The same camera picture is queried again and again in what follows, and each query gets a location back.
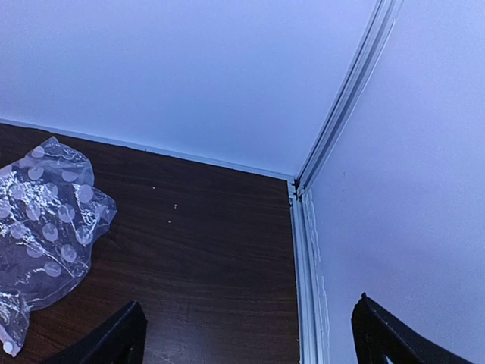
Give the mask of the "clear dotted zip top bag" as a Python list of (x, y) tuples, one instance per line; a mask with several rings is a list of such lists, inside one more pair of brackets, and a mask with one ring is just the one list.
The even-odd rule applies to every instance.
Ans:
[(90, 160), (51, 137), (1, 169), (1, 349), (16, 356), (30, 314), (88, 274), (115, 201), (94, 186)]

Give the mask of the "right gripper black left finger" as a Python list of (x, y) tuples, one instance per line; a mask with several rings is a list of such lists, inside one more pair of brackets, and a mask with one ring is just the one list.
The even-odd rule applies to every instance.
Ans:
[(130, 301), (75, 344), (45, 363), (142, 363), (147, 319), (140, 303)]

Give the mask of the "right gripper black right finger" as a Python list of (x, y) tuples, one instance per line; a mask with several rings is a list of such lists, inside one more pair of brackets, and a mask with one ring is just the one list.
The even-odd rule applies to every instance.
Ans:
[(352, 311), (359, 363), (466, 363), (467, 360), (422, 337), (365, 293)]

